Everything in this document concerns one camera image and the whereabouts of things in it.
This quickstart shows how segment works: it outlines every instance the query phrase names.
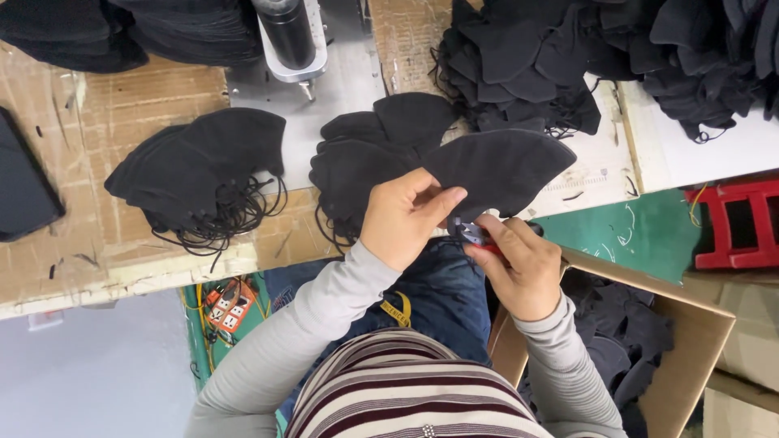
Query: workbench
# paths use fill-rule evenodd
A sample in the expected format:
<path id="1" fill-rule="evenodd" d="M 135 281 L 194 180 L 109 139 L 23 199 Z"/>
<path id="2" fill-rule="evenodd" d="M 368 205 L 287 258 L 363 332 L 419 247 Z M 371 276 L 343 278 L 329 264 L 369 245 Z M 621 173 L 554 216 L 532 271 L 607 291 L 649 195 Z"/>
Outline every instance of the workbench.
<path id="1" fill-rule="evenodd" d="M 386 86 L 393 94 L 439 94 L 428 75 L 435 65 L 430 48 L 437 47 L 449 26 L 450 1 L 355 1 L 354 11 L 368 30 L 364 35 L 368 38 L 358 47 L 372 60 L 365 68 L 373 69 L 379 80 L 371 92 L 378 90 L 376 95 L 381 96 Z M 35 62 L 7 44 L 2 49 L 0 104 L 18 120 L 67 214 L 17 242 L 0 244 L 0 319 L 337 255 L 315 222 L 318 193 L 304 178 L 295 177 L 308 174 L 314 139 L 294 140 L 289 125 L 283 146 L 285 178 L 297 180 L 292 185 L 296 189 L 289 192 L 279 216 L 268 217 L 255 231 L 233 239 L 213 272 L 213 257 L 192 256 L 153 237 L 140 209 L 103 188 L 127 153 L 163 127 L 190 122 L 230 106 L 231 101 L 251 106 L 239 87 L 227 86 L 228 79 L 240 81 L 246 71 L 228 70 L 226 78 L 222 68 L 152 57 L 140 69 L 95 75 Z M 338 50 L 333 49 L 331 62 L 339 59 Z M 338 71 L 332 65 L 324 77 L 337 78 Z M 594 78 L 588 81 L 594 85 Z M 631 200 L 639 195 L 640 180 L 649 179 L 646 172 L 635 170 L 641 167 L 634 165 L 624 96 L 605 81 L 594 96 L 602 113 L 598 134 L 564 140 L 579 160 L 544 188 L 522 218 Z M 272 103 L 263 109 L 273 111 Z M 463 132 L 460 126 L 445 140 Z"/>

